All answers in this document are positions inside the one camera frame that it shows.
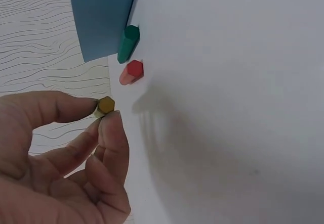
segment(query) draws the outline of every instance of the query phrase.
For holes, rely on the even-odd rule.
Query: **finger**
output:
[[[123,185],[95,156],[87,160],[86,174],[89,183],[100,191],[97,208],[104,223],[124,223],[131,208]]]
[[[27,118],[32,129],[51,122],[72,122],[90,115],[96,100],[76,98],[58,91],[39,91],[7,95],[0,98],[2,106]]]
[[[67,179],[75,182],[80,187],[83,187],[88,182],[85,169],[71,174]]]
[[[100,119],[93,122],[66,147],[45,152],[35,158],[46,158],[61,176],[67,175],[79,167],[98,145],[99,123]]]
[[[105,149],[103,164],[124,184],[129,164],[129,146],[119,112],[109,113],[101,120],[98,143]]]

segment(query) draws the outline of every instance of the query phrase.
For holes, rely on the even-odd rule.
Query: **wood grain pattern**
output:
[[[0,96],[33,90],[110,95],[107,58],[83,62],[70,0],[0,0]],[[64,146],[92,121],[36,129],[31,155]]]

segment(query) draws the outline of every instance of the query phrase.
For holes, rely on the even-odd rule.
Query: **wooden surface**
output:
[[[32,90],[110,95],[107,58],[83,62],[70,0],[0,0],[0,95]],[[93,120],[35,130],[31,154],[64,146]]]

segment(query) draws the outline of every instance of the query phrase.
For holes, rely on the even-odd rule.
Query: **red crayon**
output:
[[[120,75],[119,82],[121,85],[133,84],[144,76],[143,63],[140,61],[131,61]]]

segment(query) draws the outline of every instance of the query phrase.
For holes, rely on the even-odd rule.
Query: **blue paper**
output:
[[[116,54],[133,0],[71,0],[85,62]]]

